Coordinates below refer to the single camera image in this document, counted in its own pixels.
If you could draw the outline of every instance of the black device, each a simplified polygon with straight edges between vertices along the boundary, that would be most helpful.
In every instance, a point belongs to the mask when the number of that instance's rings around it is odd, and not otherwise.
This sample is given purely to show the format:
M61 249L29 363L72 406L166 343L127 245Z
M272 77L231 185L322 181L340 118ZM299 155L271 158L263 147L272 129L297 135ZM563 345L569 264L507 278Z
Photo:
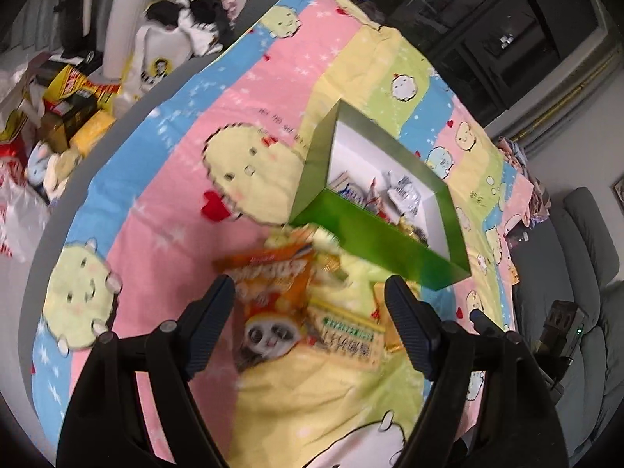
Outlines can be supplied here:
M210 358L232 311L234 283L219 276L176 322L146 336L102 334L80 374L60 433L58 468L173 467L154 455L135 373L147 371L171 453L180 468L227 468L188 381ZM544 378L513 331L467 333L418 301L399 276L386 281L386 305L415 369L433 381L429 398L394 468L487 466L564 468L564 436ZM449 460L472 371L486 372L469 455Z

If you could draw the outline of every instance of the red snack bag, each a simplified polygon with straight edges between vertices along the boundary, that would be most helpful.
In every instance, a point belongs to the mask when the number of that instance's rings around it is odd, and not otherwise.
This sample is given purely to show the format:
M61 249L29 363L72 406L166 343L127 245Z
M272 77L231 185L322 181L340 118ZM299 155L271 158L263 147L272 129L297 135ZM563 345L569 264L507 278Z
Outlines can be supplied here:
M311 245L255 250L214 262L236 283L245 308L245 333L235 349L236 367L248 367L286 355L307 332L306 287L314 252Z

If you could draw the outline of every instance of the green box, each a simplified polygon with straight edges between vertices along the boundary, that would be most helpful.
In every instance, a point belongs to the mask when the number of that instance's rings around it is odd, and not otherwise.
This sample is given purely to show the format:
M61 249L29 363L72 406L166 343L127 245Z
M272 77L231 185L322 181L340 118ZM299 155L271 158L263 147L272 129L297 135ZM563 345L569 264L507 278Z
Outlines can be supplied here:
M328 181L344 170L364 191L372 177L387 187L383 173L388 170L410 175L422 195L417 225L425 229L430 248L330 190ZM464 237L445 182L343 100L314 131L292 205L290 225L325 227L349 253L430 289L439 290L470 276ZM398 219L397 212L389 214Z

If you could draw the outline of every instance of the pile of clothes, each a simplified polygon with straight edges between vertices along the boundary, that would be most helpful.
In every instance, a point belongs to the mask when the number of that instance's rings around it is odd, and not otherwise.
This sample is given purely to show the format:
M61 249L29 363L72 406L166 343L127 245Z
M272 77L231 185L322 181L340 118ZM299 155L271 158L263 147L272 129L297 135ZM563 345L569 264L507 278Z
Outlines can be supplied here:
M217 53L233 42L231 0L160 0L152 3L122 84L133 103L194 56Z
M500 137L496 143L498 150L503 154L505 161L517 172L522 174L533 184L533 195L528 203L522 222L526 227L533 228L538 223L548 220L550 212L550 195L546 187L528 171L528 160L522 148L517 143Z

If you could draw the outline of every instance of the plastic bag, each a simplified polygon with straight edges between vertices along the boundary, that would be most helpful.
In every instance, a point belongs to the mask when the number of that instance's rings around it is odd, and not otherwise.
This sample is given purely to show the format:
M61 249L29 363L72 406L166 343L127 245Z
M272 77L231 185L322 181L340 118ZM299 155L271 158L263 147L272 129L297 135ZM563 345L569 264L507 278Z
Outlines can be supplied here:
M20 262L31 261L48 218L48 207L41 197L0 161L0 254Z

